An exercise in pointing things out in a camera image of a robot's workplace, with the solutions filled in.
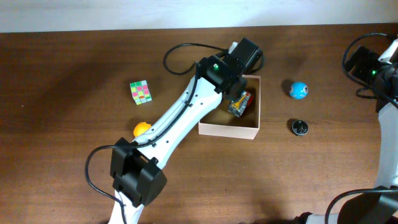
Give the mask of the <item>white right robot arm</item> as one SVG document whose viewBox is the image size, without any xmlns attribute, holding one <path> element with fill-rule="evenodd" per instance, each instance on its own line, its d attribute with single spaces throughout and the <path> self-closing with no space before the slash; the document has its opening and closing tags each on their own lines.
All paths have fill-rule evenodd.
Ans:
<svg viewBox="0 0 398 224">
<path fill-rule="evenodd" d="M 343 73 L 371 90 L 377 101 L 381 150 L 374 188 L 339 194 L 325 214 L 306 212 L 294 223 L 397 223 L 397 37 L 389 39 L 390 46 L 380 55 L 360 46 L 342 61 Z"/>
</svg>

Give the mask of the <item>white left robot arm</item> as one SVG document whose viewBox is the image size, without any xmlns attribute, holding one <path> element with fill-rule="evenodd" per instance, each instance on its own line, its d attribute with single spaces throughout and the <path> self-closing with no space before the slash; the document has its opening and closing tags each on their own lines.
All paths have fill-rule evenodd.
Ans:
<svg viewBox="0 0 398 224">
<path fill-rule="evenodd" d="M 263 63 L 262 50 L 247 38 L 202 58 L 190 67 L 195 73 L 185 91 L 158 121 L 133 142 L 116 142 L 110 176 L 117 201 L 110 223 L 138 222 L 143 208 L 167 183 L 162 169 L 174 149 L 223 100 L 237 100 L 247 83 L 243 75 Z"/>
</svg>

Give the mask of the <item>orange rubber toy figure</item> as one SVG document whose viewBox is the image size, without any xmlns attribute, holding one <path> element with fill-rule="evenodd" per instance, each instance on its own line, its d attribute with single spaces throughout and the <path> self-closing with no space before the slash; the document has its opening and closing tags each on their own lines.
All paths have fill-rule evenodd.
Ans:
<svg viewBox="0 0 398 224">
<path fill-rule="evenodd" d="M 133 135 L 134 137 L 138 137 L 141 134 L 145 133 L 146 131 L 148 131 L 150 128 L 152 127 L 151 124 L 147 123 L 147 122 L 140 122 L 138 123 L 133 130 Z"/>
</svg>

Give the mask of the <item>multicoloured puzzle cube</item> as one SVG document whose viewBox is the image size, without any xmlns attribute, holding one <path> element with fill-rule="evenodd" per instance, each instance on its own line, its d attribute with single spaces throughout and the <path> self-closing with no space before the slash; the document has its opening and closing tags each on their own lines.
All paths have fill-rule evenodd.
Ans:
<svg viewBox="0 0 398 224">
<path fill-rule="evenodd" d="M 152 96 L 146 80 L 130 83 L 130 90 L 136 105 L 152 101 Z"/>
</svg>

